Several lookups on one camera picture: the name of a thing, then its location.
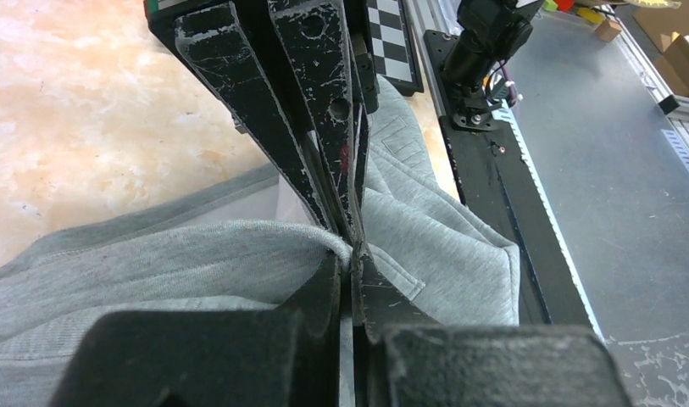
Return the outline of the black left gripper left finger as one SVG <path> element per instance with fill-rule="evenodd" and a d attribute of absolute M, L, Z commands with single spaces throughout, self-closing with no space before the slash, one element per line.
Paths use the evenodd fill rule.
<path fill-rule="evenodd" d="M 117 311 L 88 330 L 53 406 L 335 406 L 342 262 L 268 310 Z"/>

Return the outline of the grey zip-up jacket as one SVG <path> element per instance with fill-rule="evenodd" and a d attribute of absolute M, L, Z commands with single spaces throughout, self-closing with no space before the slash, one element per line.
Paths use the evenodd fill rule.
<path fill-rule="evenodd" d="M 517 326 L 520 254 L 437 184 L 412 109 L 385 80 L 370 116 L 362 216 L 377 270 L 446 325 Z M 0 406 L 43 406 L 86 331 L 121 310 L 272 309 L 326 252 L 275 167 L 57 231 L 0 267 Z"/>

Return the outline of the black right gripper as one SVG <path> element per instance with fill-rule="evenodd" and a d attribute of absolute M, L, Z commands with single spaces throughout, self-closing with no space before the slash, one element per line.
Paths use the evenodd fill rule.
<path fill-rule="evenodd" d="M 146 1 L 144 15 L 150 32 L 231 111 L 314 219 L 330 231 L 337 222 L 350 242 L 364 241 L 367 112 L 378 109 L 379 91 L 366 2 Z M 335 220 L 275 94 L 290 91 L 294 76 L 285 72 L 274 28 L 314 126 Z"/>

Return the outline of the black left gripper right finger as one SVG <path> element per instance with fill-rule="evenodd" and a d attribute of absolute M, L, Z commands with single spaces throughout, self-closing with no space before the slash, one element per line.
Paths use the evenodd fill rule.
<path fill-rule="evenodd" d="M 447 326 L 352 252 L 357 406 L 628 406 L 604 344 L 581 326 Z"/>

